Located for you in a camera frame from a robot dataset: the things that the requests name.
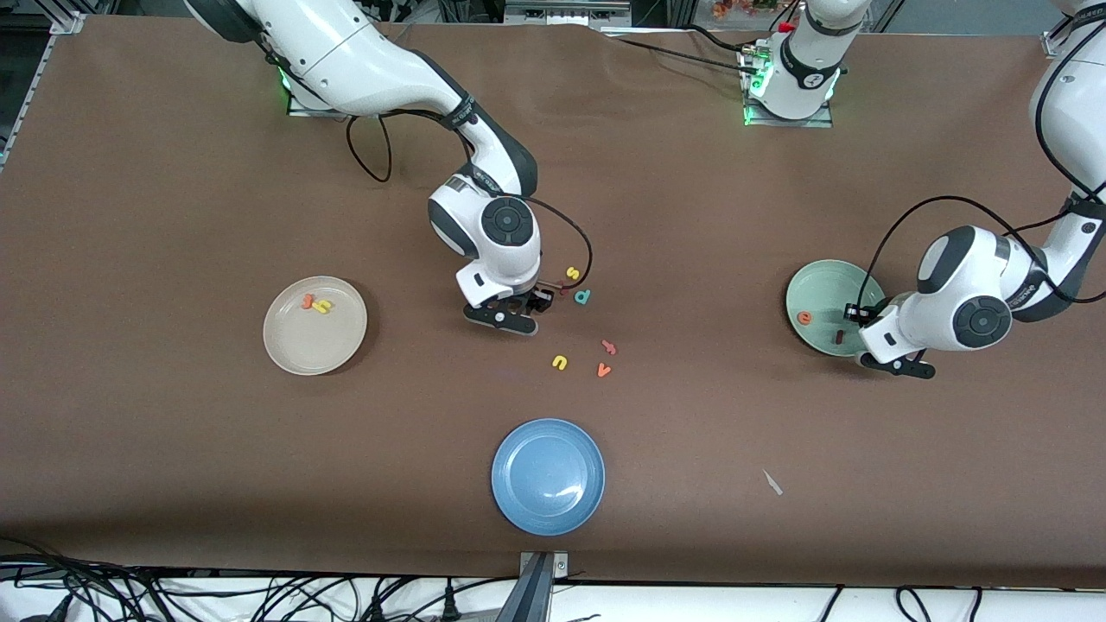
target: white plate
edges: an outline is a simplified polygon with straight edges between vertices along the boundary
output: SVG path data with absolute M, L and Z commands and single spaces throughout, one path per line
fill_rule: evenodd
M 855 356 L 867 349 L 860 339 L 860 324 L 845 319 L 845 304 L 856 303 L 865 271 L 847 261 L 823 259 L 807 263 L 787 283 L 787 319 L 811 348 L 832 356 Z M 884 299 L 884 290 L 875 279 L 864 287 L 860 304 L 873 305 Z M 806 311 L 812 322 L 799 323 L 799 313 Z M 837 331 L 845 331 L 841 344 Z
M 303 297 L 328 300 L 330 313 L 303 309 Z M 280 292 L 265 313 L 269 357 L 285 372 L 325 374 L 342 366 L 361 348 L 368 328 L 365 301 L 353 286 L 334 277 L 311 277 Z

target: black cable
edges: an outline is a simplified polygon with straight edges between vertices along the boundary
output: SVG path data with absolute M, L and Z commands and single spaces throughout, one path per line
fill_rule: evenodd
M 702 28 L 701 25 L 693 24 L 693 23 L 689 23 L 687 25 L 681 25 L 680 29 L 682 29 L 682 30 L 693 30 L 693 31 L 698 32 L 699 34 L 701 34 L 701 35 L 706 37 L 707 39 L 709 39 L 710 42 L 713 43 L 714 45 L 718 45 L 719 48 L 721 48 L 723 50 L 729 50 L 731 52 L 741 52 L 741 48 L 743 48 L 744 45 L 749 45 L 750 43 L 755 43 L 757 42 L 757 40 L 753 39 L 752 41 L 748 41 L 745 43 L 738 43 L 738 44 L 727 43 L 726 41 L 722 41 L 721 39 L 714 37 L 714 33 L 712 33 L 711 31 L 707 30 L 706 28 Z
M 326 603 L 324 603 L 323 601 L 319 600 L 319 597 L 322 595 L 324 592 L 326 592 L 328 590 L 332 590 L 332 589 L 334 589 L 334 588 L 336 588 L 336 587 L 338 587 L 338 585 L 341 585 L 342 583 L 345 583 L 345 582 L 349 582 L 351 584 L 353 584 L 353 578 L 346 577 L 346 578 L 343 578 L 343 579 L 338 579 L 337 581 L 335 581 L 335 582 L 333 582 L 333 583 L 331 583 L 328 585 L 325 585 L 323 588 L 320 588 L 317 591 L 312 592 L 312 593 L 307 593 L 306 590 L 304 590 L 304 589 L 301 588 L 300 591 L 302 591 L 303 594 L 305 597 L 307 597 L 307 598 L 304 599 L 304 601 L 302 603 L 300 603 L 295 609 L 293 609 L 293 610 L 289 611 L 288 613 L 285 613 L 284 615 L 282 615 L 281 616 L 281 621 L 282 622 L 288 622 L 289 620 L 292 619 L 293 615 L 295 615 L 300 611 L 304 611 L 304 610 L 307 610 L 307 609 L 311 609 L 311 608 L 315 608 L 315 607 L 321 607 L 321 608 L 325 609 L 331 614 L 331 620 L 332 621 L 335 620 L 335 619 L 340 619 L 341 620 L 341 616 L 338 616 L 337 613 L 335 613 L 334 608 L 331 607 L 331 605 L 328 605 L 328 604 L 326 604 Z
M 65 622 L 65 619 L 69 618 L 70 604 L 72 603 L 73 603 L 73 594 L 65 594 L 64 597 L 62 597 L 61 602 L 59 602 L 58 607 L 55 607 L 54 610 L 50 612 L 50 615 L 46 615 L 44 622 Z
M 15 538 L 14 536 L 0 536 L 0 540 L 2 540 L 4 542 L 11 542 L 12 545 L 19 545 L 19 546 L 21 546 L 23 548 L 31 549 L 32 551 L 34 551 L 34 552 L 36 552 L 39 554 L 53 556 L 53 557 L 62 557 L 62 553 L 59 552 L 59 551 L 51 550 L 51 549 L 46 548 L 43 545 L 36 545 L 36 543 L 34 543 L 34 542 L 32 542 L 30 540 L 24 540 L 22 538 Z
M 384 177 L 378 177 L 376 173 L 373 173 L 373 170 L 361 159 L 361 156 L 357 155 L 357 148 L 353 146 L 353 124 L 356 123 L 358 118 L 361 117 L 351 116 L 349 121 L 346 123 L 346 146 L 349 147 L 349 153 L 353 154 L 353 158 L 361 165 L 362 170 L 368 173 L 368 176 L 373 179 L 384 184 L 392 178 L 392 138 L 388 137 L 388 126 L 384 124 L 383 116 L 376 117 L 376 120 L 380 123 L 380 131 L 384 132 L 384 144 L 388 148 L 388 169 L 384 173 Z
M 154 601 L 154 607 L 157 608 L 157 611 L 165 616 L 166 622 L 173 622 L 174 618 L 173 613 L 169 612 L 169 607 L 161 599 L 161 595 L 157 593 L 157 590 L 154 589 L 154 578 L 147 576 L 140 570 L 135 571 L 134 573 L 136 576 L 135 581 L 146 590 L 142 597 L 135 597 L 135 605 L 137 605 L 138 609 L 142 609 L 142 599 L 149 595 L 149 600 Z M 124 578 L 123 581 L 127 585 L 127 590 L 131 591 L 132 595 L 134 595 L 134 591 L 131 590 L 129 580 Z
M 1053 37 L 1056 37 L 1056 34 L 1058 34 L 1060 31 L 1064 30 L 1064 28 L 1066 28 L 1067 24 L 1072 23 L 1072 20 L 1075 19 L 1072 15 L 1068 15 L 1067 13 L 1061 13 L 1061 14 L 1064 15 L 1064 19 L 1061 20 L 1060 23 L 1054 25 L 1052 30 L 1048 31 L 1048 34 L 1045 35 L 1045 39 L 1052 39 Z
M 267 615 L 269 615 L 270 613 L 273 612 L 273 610 L 276 609 L 278 604 L 280 604 L 282 601 L 284 601 L 285 599 L 288 599 L 289 597 L 291 597 L 292 594 L 295 593 L 295 588 L 302 588 L 302 587 L 306 585 L 307 583 L 312 582 L 313 580 L 314 579 L 311 578 L 311 577 L 301 578 L 301 579 L 292 579 L 291 581 L 289 581 L 288 583 L 284 583 L 281 587 L 281 589 L 285 590 L 285 591 L 279 598 L 273 598 L 273 597 L 276 597 L 276 594 L 280 594 L 280 590 L 276 591 L 276 594 L 268 594 L 268 595 L 265 595 L 265 600 L 263 600 L 261 602 L 261 607 L 259 607 L 258 610 L 253 613 L 253 616 L 250 618 L 250 622 L 261 622 L 261 621 L 263 621 Z M 296 581 L 302 581 L 302 582 L 300 584 L 295 584 Z
M 419 116 L 419 117 L 422 117 L 422 118 L 429 118 L 429 120 L 435 121 L 435 122 L 440 122 L 442 120 L 442 115 L 440 115 L 440 114 L 438 114 L 438 113 L 436 113 L 434 111 L 418 110 L 418 108 L 397 108 L 397 110 L 394 110 L 392 112 L 387 112 L 387 113 L 384 113 L 384 114 L 379 115 L 380 126 L 384 127 L 384 120 L 385 118 L 393 117 L 393 116 L 398 116 L 398 115 L 403 115 L 403 114 L 409 114 L 409 115 L 413 115 L 413 116 Z M 357 118 L 357 117 L 351 118 L 349 123 L 346 125 L 346 142 L 349 144 L 349 151 L 351 151 L 351 153 L 353 153 L 354 157 L 357 157 L 357 153 L 353 148 L 353 143 L 349 141 L 349 127 L 353 125 L 353 121 L 355 118 Z M 461 147 L 465 149 L 465 159 L 466 159 L 466 162 L 468 162 L 468 163 L 471 164 L 472 163 L 472 152 L 474 151 L 474 147 L 473 147 L 472 143 L 470 143 L 468 141 L 468 138 L 466 138 L 465 135 L 461 134 L 459 131 L 455 129 L 453 133 L 457 134 L 457 136 L 461 141 Z M 385 136 L 385 138 L 387 138 L 387 136 L 388 136 L 387 129 L 385 129 L 384 136 Z M 386 182 L 387 178 L 390 177 L 390 175 L 392 175 L 392 143 L 388 142 L 387 145 L 388 145 L 388 174 L 385 176 L 384 179 L 380 179 L 376 175 L 373 175 L 373 172 L 369 170 L 368 167 L 366 167 L 361 162 L 361 158 L 357 158 L 357 163 L 361 164 L 361 167 L 366 173 L 368 173 L 369 175 L 372 175 L 374 179 L 376 179 L 377 182 L 382 182 L 382 183 Z M 591 271 L 592 271 L 592 262 L 593 262 L 594 257 L 595 257 L 595 252 L 592 249 L 592 240 L 591 240 L 591 238 L 587 237 L 587 234 L 584 231 L 584 229 L 580 225 L 577 225 L 572 218 L 570 218 L 568 216 L 566 216 L 564 212 L 562 212 L 561 210 L 556 209 L 552 205 L 550 205 L 550 204 L 547 204 L 547 203 L 545 203 L 545 201 L 543 201 L 541 199 L 535 199 L 534 197 L 526 197 L 526 196 L 522 196 L 522 195 L 514 195 L 514 194 L 510 194 L 510 193 L 500 193 L 500 196 L 512 197 L 512 198 L 521 199 L 523 201 L 531 201 L 531 203 L 534 203 L 536 205 L 540 205 L 540 206 L 544 207 L 545 209 L 547 209 L 551 214 L 553 214 L 557 218 L 560 218 L 560 219 L 564 220 L 565 222 L 567 222 L 570 227 L 572 227 L 573 229 L 576 230 L 577 234 L 580 234 L 581 239 L 584 240 L 584 246 L 587 247 L 587 265 L 585 266 L 584 272 L 581 276 L 580 280 L 577 280 L 576 282 L 571 283 L 568 286 L 564 286 L 562 289 L 566 289 L 566 290 L 576 289 L 581 284 L 583 284 L 584 280 L 587 279 L 587 274 L 591 273 Z M 374 598 L 376 598 L 379 594 L 379 592 L 378 592 L 379 587 L 380 587 L 380 584 L 379 584 L 379 582 L 377 582 L 376 590 L 375 590 L 375 593 L 374 593 Z M 401 587 L 401 584 L 399 582 L 393 583 L 392 585 L 389 585 L 389 588 L 393 588 L 393 589 L 399 589 L 400 587 Z
M 635 48 L 644 48 L 646 50 L 653 50 L 654 52 L 660 52 L 662 54 L 670 54 L 672 56 L 678 56 L 680 59 L 687 59 L 689 61 L 696 61 L 698 63 L 703 63 L 703 64 L 714 65 L 714 66 L 720 66 L 720 68 L 726 68 L 726 69 L 732 69 L 733 71 L 741 72 L 741 73 L 757 73 L 757 70 L 753 69 L 753 68 L 751 68 L 751 66 L 741 66 L 741 65 L 734 65 L 734 64 L 723 63 L 723 62 L 719 62 L 719 61 L 712 61 L 710 59 L 705 59 L 702 56 L 695 56 L 695 55 L 691 55 L 691 54 L 685 54 L 684 52 L 677 52 L 676 50 L 669 50 L 667 48 L 658 48 L 656 45 L 649 45 L 648 43 L 639 43 L 637 41 L 629 41 L 627 39 L 616 39 L 616 41 L 622 41 L 623 43 L 625 43 L 627 45 L 634 45 Z
M 573 220 L 572 218 L 568 218 L 564 212 L 562 212 L 557 208 L 553 207 L 552 205 L 550 205 L 550 204 L 547 204 L 547 203 L 545 203 L 545 201 L 543 201 L 541 199 L 535 199 L 534 197 L 524 197 L 522 195 L 512 195 L 512 194 L 509 194 L 509 193 L 503 193 L 502 196 L 504 196 L 504 197 L 512 197 L 512 198 L 521 199 L 521 200 L 529 201 L 529 203 L 535 203 L 535 204 L 544 207 L 545 209 L 547 209 L 551 214 L 553 214 L 554 216 L 556 216 L 561 220 L 564 220 L 565 222 L 567 222 L 570 227 L 572 227 L 573 229 L 576 230 L 577 234 L 580 234 L 580 238 L 582 240 L 584 240 L 584 246 L 587 247 L 587 265 L 584 266 L 584 272 L 580 276 L 580 280 L 577 280 L 574 283 L 566 284 L 566 286 L 564 286 L 561 289 L 572 290 L 572 289 L 576 289 L 580 286 L 584 284 L 584 281 L 587 280 L 587 276 L 592 272 L 592 260 L 595 258 L 595 253 L 592 250 L 592 239 L 587 237 L 587 234 L 584 231 L 583 227 L 581 227 L 580 225 L 577 225 L 575 220 Z
M 659 6 L 660 6 L 660 1 L 661 1 L 661 0 L 656 0 L 656 1 L 655 1 L 655 2 L 653 3 L 653 6 L 651 6 L 651 7 L 649 7 L 649 10 L 648 10 L 648 11 L 646 11 L 644 15 L 641 15 L 641 19 L 637 20 L 637 23 L 633 23 L 633 24 L 630 24 L 630 28 L 638 28 L 638 27 L 640 27 L 640 25 L 641 25 L 643 23 L 645 23 L 645 20 L 649 19 L 649 15 L 651 15 L 651 14 L 653 14 L 653 12 L 657 10 L 657 7 L 659 7 Z
M 461 612 L 457 609 L 457 599 L 453 598 L 456 592 L 453 591 L 453 579 L 446 579 L 446 602 L 441 605 L 441 615 L 438 618 L 440 622 L 457 622 L 461 619 Z
M 465 590 L 471 590 L 472 588 L 479 588 L 480 585 L 487 585 L 488 583 L 495 583 L 495 582 L 499 582 L 499 581 L 514 581 L 517 579 L 518 579 L 518 577 L 497 577 L 494 579 L 483 579 L 481 581 L 477 581 L 474 583 L 469 583 L 468 585 L 462 585 L 460 588 L 457 588 L 457 589 L 453 590 L 453 593 L 457 594 L 457 593 L 463 592 Z M 407 615 L 405 615 L 401 619 L 401 622 L 411 622 L 413 620 L 417 620 L 418 619 L 417 616 L 418 616 L 419 613 L 422 613 L 427 609 L 430 609 L 431 607 L 438 604 L 439 602 L 441 602 L 444 600 L 446 600 L 445 594 L 442 594 L 442 595 L 434 599 L 432 601 L 430 601 L 430 602 L 424 604 L 422 607 L 416 609 L 415 611 L 408 613 Z
M 158 582 L 158 590 L 163 594 L 168 594 L 170 597 L 176 597 L 176 598 L 232 599 L 232 598 L 237 598 L 237 597 L 246 597 L 246 595 L 251 595 L 251 594 L 260 594 L 262 592 L 270 592 L 270 591 L 272 591 L 272 587 L 270 585 L 268 588 L 258 588 L 255 590 L 242 590 L 240 592 L 215 592 L 215 591 L 211 591 L 211 592 L 206 592 L 206 591 L 180 592 L 180 591 L 175 591 L 175 590 L 167 590 L 167 589 L 165 589 L 164 587 L 160 585 L 160 582 Z
M 357 591 L 357 582 L 353 578 L 349 579 L 349 590 L 353 592 L 353 616 L 349 618 L 349 622 L 353 622 L 361 611 L 361 592 Z
M 81 601 L 82 603 L 88 605 L 88 609 L 92 610 L 92 619 L 95 622 L 100 622 L 101 616 L 103 616 L 105 620 L 108 621 L 112 620 L 112 616 L 108 615 L 107 612 L 104 611 L 104 609 L 96 603 L 95 599 L 93 599 L 92 589 L 88 588 L 87 582 L 80 583 L 80 588 L 84 591 L 84 595 L 81 595 L 81 593 L 76 591 L 75 587 L 71 587 L 69 584 L 70 579 L 71 576 L 66 574 L 65 578 L 62 579 L 62 583 L 65 584 L 65 589 L 69 590 L 70 594 L 72 594 L 76 600 Z
M 34 573 L 31 573 L 31 574 L 24 574 L 23 573 L 24 570 L 32 569 L 32 568 L 35 569 L 35 570 L 38 570 L 38 572 L 34 572 Z M 66 589 L 64 587 L 60 587 L 59 588 L 59 587 L 54 587 L 54 585 L 20 585 L 19 584 L 20 581 L 30 581 L 31 579 L 39 579 L 39 578 L 42 578 L 42 577 L 50 577 L 51 579 L 58 579 L 59 578 L 58 577 L 58 572 L 59 572 L 58 570 L 54 570 L 53 568 L 48 568 L 45 570 L 41 570 L 41 568 L 42 568 L 41 564 L 28 564 L 28 566 L 14 566 L 14 567 L 11 566 L 11 564 L 6 566 L 4 567 L 6 570 L 14 570 L 15 574 L 13 577 L 0 578 L 0 583 L 3 583 L 4 581 L 11 581 L 12 585 L 14 588 L 17 588 L 17 589 L 19 589 L 19 588 L 33 588 L 33 589 L 36 589 L 36 590 L 64 590 L 64 589 Z
M 975 592 L 975 601 L 971 605 L 971 612 L 968 614 L 968 622 L 975 622 L 975 614 L 979 613 L 979 605 L 983 602 L 983 588 L 979 585 L 972 588 Z
M 169 602 L 169 604 L 171 604 L 173 607 L 177 608 L 177 611 L 179 611 L 179 612 L 184 613 L 185 615 L 187 615 L 192 622 L 208 622 L 207 620 L 204 620 L 202 618 L 199 618 L 199 616 L 192 614 L 191 611 L 188 611 L 187 609 L 185 609 L 184 605 L 181 605 L 179 602 L 173 600 L 173 597 L 170 597 L 165 591 L 163 591 L 161 594 L 165 597 L 165 600 Z
M 1076 298 L 1064 293 L 1063 291 L 1060 290 L 1060 287 L 1056 286 L 1056 282 L 1052 280 L 1052 277 L 1048 276 L 1048 270 L 1045 267 L 1045 265 L 1041 261 L 1041 259 L 1036 256 L 1036 253 L 1032 251 L 1033 247 L 1030 246 L 1027 241 L 1025 241 L 1025 238 L 1023 238 L 1021 234 L 1014 230 L 1014 228 L 1010 225 L 1010 222 L 1006 222 L 1006 220 L 1001 216 L 999 216 L 998 214 L 995 214 L 994 210 L 992 210 L 991 208 L 987 207 L 985 205 L 979 201 L 957 195 L 941 195 L 937 197 L 930 197 L 915 205 L 905 212 L 902 212 L 902 216 L 899 216 L 898 220 L 896 220 L 895 224 L 891 225 L 891 228 L 887 230 L 887 234 L 884 235 L 884 239 L 879 241 L 879 246 L 876 247 L 876 252 L 872 257 L 872 263 L 868 265 L 868 271 L 864 274 L 864 280 L 860 282 L 860 291 L 857 292 L 856 294 L 857 308 L 862 307 L 862 302 L 864 299 L 864 289 L 867 287 L 868 280 L 872 278 L 872 271 L 876 268 L 876 262 L 879 260 L 879 255 L 884 251 L 884 246 L 887 245 L 887 240 L 890 239 L 891 235 L 895 232 L 896 229 L 898 229 L 899 225 L 901 225 L 902 221 L 906 220 L 911 214 L 931 203 L 937 203 L 940 200 L 956 200 L 960 203 L 966 203 L 974 207 L 975 209 L 979 209 L 983 214 L 987 214 L 995 222 L 1001 225 L 1006 230 L 1006 232 L 1009 232 L 1015 240 L 1018 240 L 1018 243 L 1022 245 L 1022 248 L 1025 249 L 1026 255 L 1030 256 L 1030 260 L 1034 265 L 1036 265 L 1037 268 L 1041 269 L 1042 276 L 1044 277 L 1044 282 L 1047 283 L 1050 288 L 1052 288 L 1052 293 L 1056 294 L 1056 298 L 1073 304 L 1088 304 L 1092 302 L 1098 302 L 1099 300 L 1106 298 L 1106 291 L 1091 298 Z
M 822 616 L 818 618 L 818 622 L 826 622 L 826 620 L 830 620 L 830 612 L 833 611 L 833 605 L 837 602 L 837 597 L 839 597 L 844 591 L 845 585 L 838 584 L 837 589 L 834 590 L 833 595 L 830 597 L 830 602 L 826 603 L 826 608 L 822 611 Z
M 8 540 L 10 542 L 15 542 L 38 551 L 45 550 L 18 539 L 0 537 L 0 540 Z M 7 563 L 11 561 L 41 562 L 45 566 L 51 566 L 53 568 L 56 568 L 58 570 L 62 570 L 67 572 L 69 574 L 79 577 L 87 581 L 87 583 L 84 587 L 86 591 L 88 590 L 88 585 L 94 585 L 98 588 L 100 591 L 103 591 L 111 598 L 115 599 L 123 607 L 124 613 L 129 613 L 131 616 L 134 618 L 135 620 L 139 621 L 146 620 L 146 615 L 142 612 L 142 610 L 137 608 L 135 603 L 132 603 L 129 600 L 127 600 L 126 597 L 123 595 L 123 593 L 119 592 L 118 589 L 116 589 L 115 585 L 112 584 L 111 580 L 108 579 L 109 577 L 108 573 L 105 572 L 106 570 L 122 569 L 124 576 L 126 576 L 126 573 L 128 573 L 129 571 L 124 569 L 123 567 L 108 563 L 101 563 L 101 562 L 93 564 L 91 562 L 85 562 L 83 560 L 70 559 L 51 553 L 15 553 L 15 554 L 0 556 L 0 563 Z M 171 615 L 167 616 L 166 622 L 173 622 L 173 616 Z
M 914 602 L 918 603 L 918 609 L 921 610 L 921 614 L 922 614 L 922 616 L 926 618 L 926 622 L 932 622 L 932 620 L 929 619 L 929 611 L 926 611 L 926 605 L 922 604 L 922 602 L 921 602 L 921 597 L 918 595 L 918 592 L 914 591 L 914 588 L 902 587 L 902 588 L 898 588 L 898 589 L 895 590 L 895 604 L 898 605 L 899 612 L 902 613 L 902 616 L 906 618 L 907 620 L 909 620 L 910 622 L 919 622 L 919 620 L 917 618 L 915 618 L 914 615 L 910 615 L 909 613 L 906 612 L 906 607 L 902 604 L 902 594 L 904 593 L 907 593 L 907 594 L 910 594 L 911 597 L 914 597 Z
M 879 32 L 887 32 L 887 27 L 889 27 L 891 22 L 895 21 L 895 18 L 898 17 L 898 12 L 902 10 L 904 4 L 906 4 L 906 0 L 902 0 L 901 2 L 898 3 L 898 7 L 895 7 L 895 11 L 891 12 L 890 17 L 887 18 L 887 21 L 884 22 L 884 28 L 879 29 Z
M 1022 231 L 1029 231 L 1030 229 L 1036 229 L 1037 227 L 1044 227 L 1045 225 L 1052 225 L 1053 222 L 1055 222 L 1056 220 L 1060 220 L 1061 218 L 1063 218 L 1065 216 L 1067 216 L 1067 212 L 1066 211 L 1061 211 L 1056 216 L 1052 216 L 1050 218 L 1045 218 L 1044 220 L 1037 220 L 1036 222 L 1033 222 L 1033 224 L 1030 224 L 1030 225 L 1022 225 L 1021 227 L 1014 229 L 1013 232 L 1019 232 L 1020 234 Z M 1010 234 L 1011 234 L 1011 231 L 1006 231 L 1005 234 L 1002 234 L 1002 237 L 1006 237 Z
M 399 591 L 400 588 L 409 583 L 413 583 L 416 579 L 418 579 L 418 577 L 400 577 L 399 580 L 397 580 L 395 583 L 385 588 L 384 591 L 380 592 L 380 604 L 384 604 L 384 601 L 392 598 L 396 592 Z
M 1048 76 L 1048 80 L 1045 81 L 1044 87 L 1041 89 L 1041 96 L 1037 99 L 1036 108 L 1033 114 L 1033 128 L 1036 132 L 1037 143 L 1041 145 L 1041 149 L 1044 152 L 1045 157 L 1048 158 L 1048 162 L 1051 162 L 1052 165 L 1056 167 L 1056 170 L 1060 170 L 1064 175 L 1064 177 L 1066 177 L 1067 180 L 1072 183 L 1073 186 L 1075 186 L 1076 188 L 1078 188 L 1079 190 L 1082 190 L 1087 195 L 1087 200 L 1097 203 L 1098 205 L 1103 205 L 1103 200 L 1098 197 L 1098 193 L 1095 193 L 1094 190 L 1091 189 L 1089 186 L 1087 186 L 1082 180 L 1076 178 L 1071 170 L 1065 168 L 1064 165 L 1061 164 L 1058 159 L 1056 159 L 1056 156 L 1052 153 L 1052 149 L 1048 148 L 1048 143 L 1044 139 L 1044 127 L 1042 126 L 1042 117 L 1044 116 L 1045 100 L 1048 97 L 1048 92 L 1052 90 L 1052 85 L 1056 82 L 1056 79 L 1060 77 L 1061 73 L 1063 73 L 1064 68 L 1067 66 L 1067 63 L 1072 62 L 1072 59 L 1074 59 L 1076 54 L 1078 54 L 1079 51 L 1082 51 L 1083 48 L 1091 42 L 1092 39 L 1098 37 L 1098 33 L 1102 32 L 1103 29 L 1106 29 L 1106 21 L 1099 23 L 1098 27 L 1095 28 L 1095 30 L 1091 34 L 1084 37 L 1083 40 L 1079 41 L 1075 45 L 1075 48 L 1072 49 L 1072 51 L 1068 52 L 1067 55 L 1060 61 L 1060 64 L 1056 65 L 1056 70 L 1052 72 L 1052 74 Z

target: green plate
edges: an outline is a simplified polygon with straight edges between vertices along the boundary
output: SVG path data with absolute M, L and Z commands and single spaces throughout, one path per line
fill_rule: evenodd
M 860 326 L 845 320 L 845 303 L 856 303 L 856 293 L 864 282 L 864 270 L 847 261 L 823 259 L 807 263 L 795 272 L 787 284 L 787 320 L 799 336 L 818 352 L 832 356 L 855 356 L 865 351 L 860 341 Z M 884 290 L 875 279 L 868 279 L 862 303 L 867 307 L 884 299 Z M 806 311 L 811 323 L 799 323 L 799 314 Z M 845 331 L 841 344 L 837 331 Z

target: blue plate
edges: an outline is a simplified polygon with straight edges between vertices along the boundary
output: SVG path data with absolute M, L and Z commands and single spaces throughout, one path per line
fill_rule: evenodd
M 514 428 L 491 465 L 500 511 L 535 536 L 561 536 L 586 522 L 599 507 L 604 483 L 599 448 L 563 419 L 534 419 Z

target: mounting plate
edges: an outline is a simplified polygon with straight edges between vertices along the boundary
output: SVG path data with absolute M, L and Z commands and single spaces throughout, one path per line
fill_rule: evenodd
M 316 110 L 309 108 L 307 106 L 300 103 L 291 93 L 288 94 L 288 115 L 289 116 L 313 116 L 320 118 L 348 118 L 349 115 L 338 112 L 336 110 Z
M 530 558 L 538 554 L 540 551 L 522 551 L 522 556 L 519 559 L 519 573 L 521 574 L 523 570 L 526 569 L 526 563 Z M 568 576 L 568 551 L 554 551 L 553 552 L 553 578 L 564 579 Z
M 759 65 L 764 62 L 763 52 L 761 49 L 755 48 L 751 51 L 753 52 L 751 54 L 738 52 L 738 64 L 740 66 L 760 69 Z M 750 94 L 754 79 L 757 77 L 753 74 L 741 74 L 741 97 L 744 101 L 745 125 L 770 125 L 773 127 L 833 127 L 833 115 L 830 113 L 830 102 L 822 104 L 818 112 L 814 113 L 812 116 L 799 121 L 780 118 L 779 116 L 768 112 L 764 104 Z

